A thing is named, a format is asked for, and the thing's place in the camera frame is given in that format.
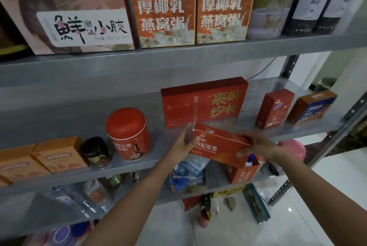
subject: person's left hand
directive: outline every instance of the person's left hand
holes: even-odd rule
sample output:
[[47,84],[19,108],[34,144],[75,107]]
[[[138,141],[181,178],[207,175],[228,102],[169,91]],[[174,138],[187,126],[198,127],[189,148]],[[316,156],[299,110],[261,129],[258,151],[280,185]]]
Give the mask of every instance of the person's left hand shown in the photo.
[[200,137],[196,136],[187,145],[184,142],[185,134],[188,128],[192,126],[192,123],[186,125],[182,130],[176,141],[173,142],[171,148],[166,153],[165,157],[168,158],[172,164],[177,165],[179,162],[189,154],[189,152],[199,143]]

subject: person's left arm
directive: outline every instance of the person's left arm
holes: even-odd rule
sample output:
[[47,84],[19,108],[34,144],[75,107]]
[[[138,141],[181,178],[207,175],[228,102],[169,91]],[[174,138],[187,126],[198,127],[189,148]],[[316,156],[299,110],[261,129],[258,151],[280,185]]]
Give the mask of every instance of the person's left arm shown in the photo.
[[188,124],[171,149],[136,186],[109,211],[82,246],[134,246],[168,174],[193,149],[200,137],[184,143]]

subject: hand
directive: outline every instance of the hand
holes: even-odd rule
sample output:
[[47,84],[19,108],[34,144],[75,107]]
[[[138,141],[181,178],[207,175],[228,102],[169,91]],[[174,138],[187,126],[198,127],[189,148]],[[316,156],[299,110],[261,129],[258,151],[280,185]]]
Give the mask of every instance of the hand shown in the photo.
[[236,152],[237,157],[243,157],[250,154],[258,154],[265,157],[270,162],[277,163],[278,158],[286,152],[281,146],[273,143],[261,133],[242,131],[241,133],[239,133],[239,135],[249,138],[252,141],[253,145]]
[[176,141],[173,142],[170,150],[166,153],[165,157],[172,161],[173,166],[184,160],[189,152],[199,143],[200,137],[196,136],[187,145],[184,142],[185,134],[188,128],[192,126],[192,123],[186,125],[182,130]]

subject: held red box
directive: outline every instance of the held red box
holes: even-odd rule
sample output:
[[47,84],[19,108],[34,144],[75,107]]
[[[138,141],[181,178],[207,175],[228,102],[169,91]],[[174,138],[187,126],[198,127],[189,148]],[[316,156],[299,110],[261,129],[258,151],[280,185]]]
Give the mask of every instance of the held red box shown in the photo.
[[285,88],[265,94],[255,124],[262,129],[281,125],[293,97],[294,93]]
[[201,141],[191,153],[239,168],[245,166],[248,157],[237,157],[236,152],[251,146],[249,139],[200,123],[196,123],[193,135]]
[[236,77],[161,89],[166,128],[237,116],[247,87]]
[[236,184],[240,182],[249,182],[266,161],[266,159],[261,156],[256,155],[255,157],[256,159],[253,160],[253,165],[250,167],[237,168],[223,164],[223,169],[227,175],[229,183]]

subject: person's right arm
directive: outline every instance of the person's right arm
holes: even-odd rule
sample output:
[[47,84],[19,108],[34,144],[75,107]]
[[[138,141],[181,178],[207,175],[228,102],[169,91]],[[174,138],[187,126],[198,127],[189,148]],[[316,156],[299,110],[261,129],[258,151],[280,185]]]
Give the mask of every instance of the person's right arm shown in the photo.
[[367,245],[366,210],[264,135],[247,131],[241,135],[252,139],[253,146],[237,156],[255,153],[277,163],[336,246]]

